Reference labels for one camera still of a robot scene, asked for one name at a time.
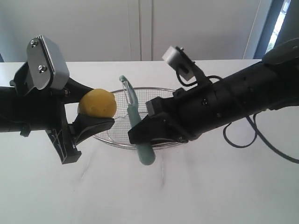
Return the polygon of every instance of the yellow potato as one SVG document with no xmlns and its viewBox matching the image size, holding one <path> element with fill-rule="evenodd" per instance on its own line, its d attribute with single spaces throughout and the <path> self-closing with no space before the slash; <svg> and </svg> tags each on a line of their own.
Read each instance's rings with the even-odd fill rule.
<svg viewBox="0 0 299 224">
<path fill-rule="evenodd" d="M 112 118 L 116 113 L 114 94 L 103 89 L 89 91 L 80 100 L 78 113 L 94 118 Z"/>
</svg>

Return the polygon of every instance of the metal strainer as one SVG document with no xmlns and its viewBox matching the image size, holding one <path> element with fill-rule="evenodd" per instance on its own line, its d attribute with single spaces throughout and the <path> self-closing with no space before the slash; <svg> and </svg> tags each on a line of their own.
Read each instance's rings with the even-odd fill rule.
<svg viewBox="0 0 299 224">
<path fill-rule="evenodd" d="M 145 106 L 147 101 L 155 97 L 172 97 L 172 93 L 174 92 L 174 90 L 156 87 L 137 87 L 134 88 L 134 90 L 138 97 L 138 111 L 142 119 L 148 114 Z M 117 110 L 114 116 L 115 124 L 110 130 L 96 134 L 94 137 L 114 147 L 135 150 L 135 145 L 130 143 L 128 137 L 128 131 L 131 129 L 131 125 L 127 113 L 128 103 L 126 100 L 126 93 L 124 90 L 116 90 L 112 93 L 115 95 L 117 104 Z M 173 147 L 178 144 L 179 143 L 176 142 L 166 142 L 153 145 L 153 148 L 156 150 Z"/>
</svg>

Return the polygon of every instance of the black cable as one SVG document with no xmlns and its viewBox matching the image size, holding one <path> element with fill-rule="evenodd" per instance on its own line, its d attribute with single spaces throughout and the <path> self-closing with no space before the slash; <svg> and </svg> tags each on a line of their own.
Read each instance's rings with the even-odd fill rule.
<svg viewBox="0 0 299 224">
<path fill-rule="evenodd" d="M 256 126 L 256 115 L 257 115 L 257 114 L 258 114 L 258 113 L 255 113 L 255 114 L 253 115 L 253 121 L 254 121 L 255 126 Z M 223 132 L 222 132 L 223 137 L 224 137 L 225 141 L 226 141 L 228 144 L 230 144 L 231 146 L 233 146 L 233 147 L 235 147 L 235 148 L 247 148 L 247 147 L 251 146 L 251 145 L 256 141 L 256 138 L 257 138 L 257 132 L 254 133 L 254 138 L 253 138 L 253 140 L 252 140 L 249 144 L 247 144 L 247 145 L 245 145 L 245 146 L 239 146 L 239 145 L 236 145 L 235 143 L 233 143 L 231 140 L 228 139 L 228 137 L 227 137 L 227 135 L 226 135 L 226 130 L 227 130 L 227 128 L 228 128 L 231 124 L 232 124 L 232 122 L 229 123 L 228 125 L 226 125 L 225 128 L 223 129 Z"/>
<path fill-rule="evenodd" d="M 179 72 L 178 72 L 179 69 L 180 69 L 180 66 L 177 67 L 176 74 L 177 74 L 178 81 L 182 84 L 182 86 L 190 87 L 190 86 L 197 84 L 197 81 L 194 81 L 193 83 L 189 83 L 189 84 L 184 83 L 181 79 Z"/>
<path fill-rule="evenodd" d="M 251 120 L 251 118 L 248 116 L 248 114 L 246 113 L 246 110 L 244 109 L 244 107 L 242 106 L 242 104 L 240 103 L 240 101 L 236 98 L 235 94 L 233 93 L 233 91 L 230 89 L 230 87 L 223 81 L 223 78 L 219 77 L 219 76 L 208 76 L 209 79 L 211 78 L 216 78 L 218 79 L 223 86 L 226 88 L 226 90 L 229 92 L 229 94 L 233 97 L 235 103 L 238 105 L 239 109 L 242 111 L 244 117 L 246 118 L 246 120 L 250 123 L 251 127 L 255 130 L 255 132 L 257 133 L 257 135 L 261 138 L 261 140 L 266 144 L 266 146 L 268 146 L 273 152 L 275 152 L 276 154 L 280 155 L 281 157 L 285 158 L 286 160 L 293 162 L 293 163 L 297 163 L 299 164 L 299 159 L 293 158 L 288 156 L 287 154 L 284 154 L 283 152 L 279 151 L 277 148 L 275 148 L 265 137 L 264 135 L 259 131 L 259 129 L 257 128 L 257 126 L 255 125 L 255 123 Z"/>
</svg>

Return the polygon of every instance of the white table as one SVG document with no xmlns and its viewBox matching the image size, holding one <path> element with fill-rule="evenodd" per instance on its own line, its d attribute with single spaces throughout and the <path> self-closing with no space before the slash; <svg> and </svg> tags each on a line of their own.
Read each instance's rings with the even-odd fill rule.
<svg viewBox="0 0 299 224">
<path fill-rule="evenodd" d="M 225 77 L 256 61 L 198 61 L 207 75 Z M 21 63 L 0 63 L 0 85 L 8 85 Z M 113 91 L 125 75 L 134 86 L 180 87 L 164 62 L 68 63 L 71 77 Z M 69 122 L 77 105 L 67 106 Z M 299 157 L 298 108 L 264 112 L 257 118 L 266 137 Z M 228 130 L 234 142 L 251 141 L 241 120 Z M 0 133 L 1 224 L 297 224 L 299 165 L 268 149 L 228 145 L 222 127 L 197 141 L 157 151 L 143 166 L 135 151 L 89 138 L 79 161 L 61 165 L 44 131 L 28 138 Z"/>
</svg>

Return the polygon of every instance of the peeler handle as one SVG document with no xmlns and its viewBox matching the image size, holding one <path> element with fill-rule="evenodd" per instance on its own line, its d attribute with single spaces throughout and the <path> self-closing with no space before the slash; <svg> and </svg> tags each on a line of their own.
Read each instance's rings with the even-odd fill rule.
<svg viewBox="0 0 299 224">
<path fill-rule="evenodd" d="M 127 111 L 131 127 L 134 127 L 141 121 L 138 108 L 134 105 L 128 105 Z M 155 161 L 156 155 L 150 143 L 136 145 L 136 149 L 143 165 L 151 165 Z"/>
</svg>

